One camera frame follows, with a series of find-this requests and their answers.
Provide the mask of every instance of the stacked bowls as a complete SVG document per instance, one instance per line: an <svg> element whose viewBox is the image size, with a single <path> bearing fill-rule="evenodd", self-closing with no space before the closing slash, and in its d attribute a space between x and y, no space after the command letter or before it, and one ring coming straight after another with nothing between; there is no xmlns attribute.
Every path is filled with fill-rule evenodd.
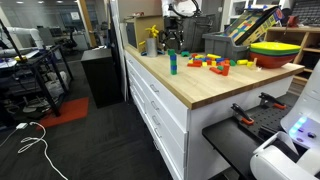
<svg viewBox="0 0 320 180"><path fill-rule="evenodd" d="M300 46L259 42L250 45L250 59L257 58L257 65L265 68L279 68L292 61L300 51Z"/></svg>

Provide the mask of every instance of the red bowl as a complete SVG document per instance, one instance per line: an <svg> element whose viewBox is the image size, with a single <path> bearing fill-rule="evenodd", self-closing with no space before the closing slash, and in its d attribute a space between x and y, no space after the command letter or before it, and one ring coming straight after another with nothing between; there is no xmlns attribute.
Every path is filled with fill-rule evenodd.
<svg viewBox="0 0 320 180"><path fill-rule="evenodd" d="M288 62L292 61L297 54L288 55L288 56L266 56L254 52L250 52L250 60L257 58L257 65L269 69L279 68Z"/></svg>

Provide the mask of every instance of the red toy block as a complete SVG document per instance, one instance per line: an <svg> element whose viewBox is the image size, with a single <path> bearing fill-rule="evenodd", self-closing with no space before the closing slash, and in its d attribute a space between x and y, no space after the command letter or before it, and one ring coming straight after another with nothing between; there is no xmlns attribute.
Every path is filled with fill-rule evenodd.
<svg viewBox="0 0 320 180"><path fill-rule="evenodd" d="M230 69L230 65L229 65L229 64L225 64L225 65L223 66L222 75L223 75L223 76L228 76L228 74L229 74L229 69Z"/></svg>
<svg viewBox="0 0 320 180"><path fill-rule="evenodd" d="M217 73L217 74L221 74L221 73L222 73L222 71L220 71L219 69L217 69L217 68L215 68L215 67L211 67L211 68L210 68L210 71L215 72L215 73Z"/></svg>
<svg viewBox="0 0 320 180"><path fill-rule="evenodd" d="M191 64L191 63L189 63L187 66L188 67L201 67L202 64Z"/></svg>
<svg viewBox="0 0 320 180"><path fill-rule="evenodd" d="M196 56L198 56L198 54L196 54L196 53L191 54L191 57L192 57L192 58L196 58Z"/></svg>
<svg viewBox="0 0 320 180"><path fill-rule="evenodd" d="M201 64L202 65L202 60L193 60L193 64Z"/></svg>
<svg viewBox="0 0 320 180"><path fill-rule="evenodd" d="M211 66L212 61L211 60L207 60L207 64Z"/></svg>

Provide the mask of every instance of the white cable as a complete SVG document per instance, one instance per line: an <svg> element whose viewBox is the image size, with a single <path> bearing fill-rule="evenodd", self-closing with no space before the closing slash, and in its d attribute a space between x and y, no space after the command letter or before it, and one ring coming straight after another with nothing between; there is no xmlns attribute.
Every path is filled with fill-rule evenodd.
<svg viewBox="0 0 320 180"><path fill-rule="evenodd" d="M1 143L0 147L2 145L4 145L4 143L6 143L8 141L8 139L12 136L13 133L15 133L17 131L17 129L15 129L14 131L12 131L12 133L9 134L9 136Z"/></svg>
<svg viewBox="0 0 320 180"><path fill-rule="evenodd" d="M38 143L39 141L44 142L44 144L46 145L46 148L44 149L44 155L45 155L46 158L48 159L51 167L52 167L55 171L57 171L63 179L68 180L68 178L66 178L66 177L53 165L52 161L50 160L50 158L49 158L48 155L47 155L48 143L47 143L46 140L43 139L44 136L46 135L46 129L45 129L41 124L39 124L39 123L30 122L30 125L33 125L33 124L36 124L36 125L40 126L40 127L43 129L43 135L41 136L41 138L26 137L26 138L22 139L22 140L21 140L21 143L24 143L24 142L27 142L27 141L31 141L31 140L34 140L34 142L23 146L23 147L18 151L18 153L23 153L24 151L26 151L27 149L29 149L31 146L33 146L34 144Z"/></svg>

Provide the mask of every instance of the yellow toy block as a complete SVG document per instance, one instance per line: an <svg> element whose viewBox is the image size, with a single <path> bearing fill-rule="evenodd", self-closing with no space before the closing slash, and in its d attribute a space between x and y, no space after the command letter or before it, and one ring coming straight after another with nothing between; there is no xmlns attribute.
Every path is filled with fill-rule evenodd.
<svg viewBox="0 0 320 180"><path fill-rule="evenodd" d="M212 61L211 62L211 66L217 66L217 62L216 61Z"/></svg>
<svg viewBox="0 0 320 180"><path fill-rule="evenodd" d="M247 66L248 66L248 67L251 67L252 65L253 65L253 62L248 62L248 63L247 63Z"/></svg>
<svg viewBox="0 0 320 180"><path fill-rule="evenodd" d="M221 56L215 55L215 54L207 54L209 58L221 58Z"/></svg>
<svg viewBox="0 0 320 180"><path fill-rule="evenodd" d="M203 56L203 55L197 55L195 58L196 58L196 59L204 58L204 56Z"/></svg>
<svg viewBox="0 0 320 180"><path fill-rule="evenodd" d="M237 61L237 64L238 65L246 65L248 63L248 60L247 59L239 59Z"/></svg>

